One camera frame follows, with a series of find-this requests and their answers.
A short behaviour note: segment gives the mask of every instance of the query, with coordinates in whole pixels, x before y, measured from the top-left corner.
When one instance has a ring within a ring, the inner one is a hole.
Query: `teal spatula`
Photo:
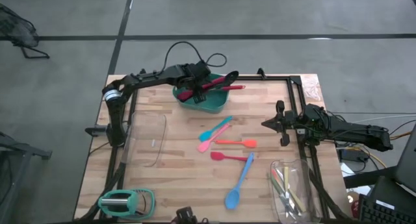
[[[201,142],[204,142],[206,140],[209,140],[209,138],[212,136],[212,134],[214,133],[214,131],[218,130],[220,127],[224,126],[226,123],[228,123],[232,119],[233,119],[233,116],[228,116],[224,120],[222,120],[222,122],[220,124],[218,124],[217,126],[215,126],[213,129],[208,130],[206,132],[203,132],[200,135],[200,137],[199,137],[200,141]]]

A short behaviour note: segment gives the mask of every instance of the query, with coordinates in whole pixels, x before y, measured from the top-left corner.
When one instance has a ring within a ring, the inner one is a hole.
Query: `computer monitor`
[[[395,180],[416,192],[416,124],[398,161]]]

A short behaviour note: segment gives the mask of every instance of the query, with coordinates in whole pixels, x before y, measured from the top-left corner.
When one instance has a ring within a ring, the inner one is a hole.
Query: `pink spatula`
[[[224,126],[222,126],[220,128],[220,130],[218,130],[211,138],[209,138],[209,140],[206,140],[204,142],[202,142],[200,144],[200,146],[198,146],[198,151],[203,153],[205,152],[209,146],[211,145],[211,142],[219,135],[221,135],[221,133],[223,133],[227,128],[229,127],[229,123],[225,124]]]

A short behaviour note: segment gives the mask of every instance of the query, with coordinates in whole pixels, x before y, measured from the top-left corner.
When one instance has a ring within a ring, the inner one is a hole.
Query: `clear glass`
[[[270,165],[270,171],[267,174],[272,207],[283,224],[318,223],[320,221],[311,191],[306,188],[306,184],[310,184],[308,169],[307,162],[303,160],[274,161]],[[285,187],[285,171],[287,172],[287,187]]]

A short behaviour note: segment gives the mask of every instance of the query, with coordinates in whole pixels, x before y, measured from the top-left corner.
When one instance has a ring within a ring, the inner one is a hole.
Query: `keyboard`
[[[373,201],[366,195],[359,195],[359,220],[388,223],[388,224],[416,224],[416,214],[398,210],[398,207],[381,201]]]

